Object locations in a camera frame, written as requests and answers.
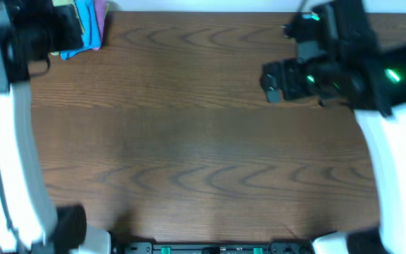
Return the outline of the green microfiber cloth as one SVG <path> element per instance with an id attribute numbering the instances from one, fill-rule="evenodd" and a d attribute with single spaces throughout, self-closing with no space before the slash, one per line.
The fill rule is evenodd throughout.
<path id="1" fill-rule="evenodd" d="M 51 54 L 61 57 L 61 52 L 79 49 L 83 46 L 81 35 L 84 29 L 74 0 L 54 0 L 52 4 L 54 45 Z"/>

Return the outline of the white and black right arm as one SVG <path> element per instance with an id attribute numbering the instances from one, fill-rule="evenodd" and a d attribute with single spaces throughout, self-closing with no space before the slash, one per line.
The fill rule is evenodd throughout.
<path id="1" fill-rule="evenodd" d="M 298 9 L 283 26 L 296 56 L 264 64 L 268 103 L 318 97 L 350 108 L 366 141 L 379 197 L 373 229 L 312 240 L 314 253 L 406 253 L 406 44 L 383 50 L 361 0 Z"/>

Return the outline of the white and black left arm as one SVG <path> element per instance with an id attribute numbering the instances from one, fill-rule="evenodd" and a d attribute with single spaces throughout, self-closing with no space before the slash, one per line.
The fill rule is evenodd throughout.
<path id="1" fill-rule="evenodd" d="M 29 65 L 82 46 L 74 3 L 0 1 L 0 253 L 109 253 L 82 205 L 57 207 L 39 165 Z"/>

